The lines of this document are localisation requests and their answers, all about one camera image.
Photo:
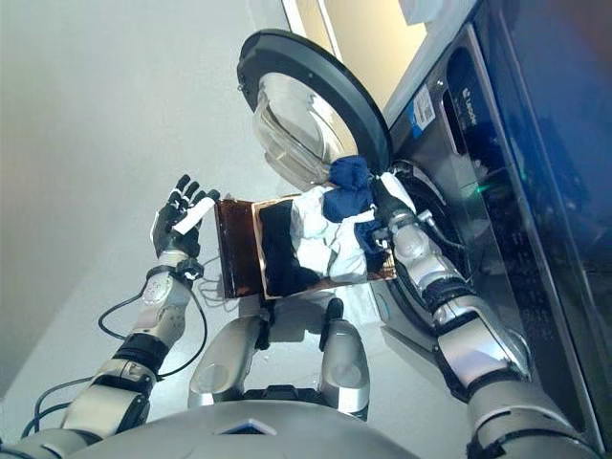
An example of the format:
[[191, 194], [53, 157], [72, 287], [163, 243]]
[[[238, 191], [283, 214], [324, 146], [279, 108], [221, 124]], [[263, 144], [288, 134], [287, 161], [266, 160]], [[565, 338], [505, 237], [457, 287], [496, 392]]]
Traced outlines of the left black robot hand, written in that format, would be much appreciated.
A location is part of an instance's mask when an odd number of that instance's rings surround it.
[[205, 191], [198, 182], [183, 175], [154, 217], [150, 239], [157, 257], [167, 251], [180, 251], [197, 258], [202, 220], [219, 199], [218, 190]]

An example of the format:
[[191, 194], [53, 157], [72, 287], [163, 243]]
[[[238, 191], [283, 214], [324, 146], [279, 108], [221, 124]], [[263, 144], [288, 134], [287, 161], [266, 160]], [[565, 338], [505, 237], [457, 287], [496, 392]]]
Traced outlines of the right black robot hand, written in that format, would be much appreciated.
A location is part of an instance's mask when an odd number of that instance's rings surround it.
[[393, 173], [384, 172], [373, 178], [370, 189], [375, 206], [375, 218], [384, 228], [401, 228], [415, 223], [415, 205]]

